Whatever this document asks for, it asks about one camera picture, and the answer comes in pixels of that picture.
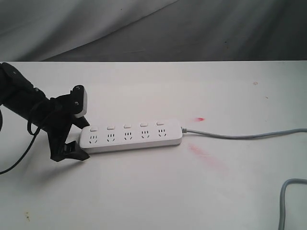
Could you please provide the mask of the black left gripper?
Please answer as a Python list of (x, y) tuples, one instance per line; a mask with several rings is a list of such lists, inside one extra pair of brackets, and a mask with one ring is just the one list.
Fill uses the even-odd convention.
[(50, 147), (50, 158), (56, 162), (64, 159), (85, 161), (90, 158), (77, 141), (65, 143), (71, 126), (75, 125), (80, 129), (90, 124), (82, 116), (76, 118), (71, 112), (71, 98), (69, 94), (51, 99), (55, 103), (57, 111), (47, 121), (46, 129)]

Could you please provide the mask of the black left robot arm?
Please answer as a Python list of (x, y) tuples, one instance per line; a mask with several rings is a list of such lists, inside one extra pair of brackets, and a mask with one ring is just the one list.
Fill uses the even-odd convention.
[(84, 117), (87, 112), (84, 86), (76, 85), (69, 94), (47, 98), (17, 68), (3, 62), (0, 65), (0, 103), (27, 120), (31, 135), (38, 133), (32, 131), (32, 125), (47, 133), (52, 160), (84, 161), (89, 158), (76, 141), (65, 142), (72, 126), (80, 129), (89, 126)]

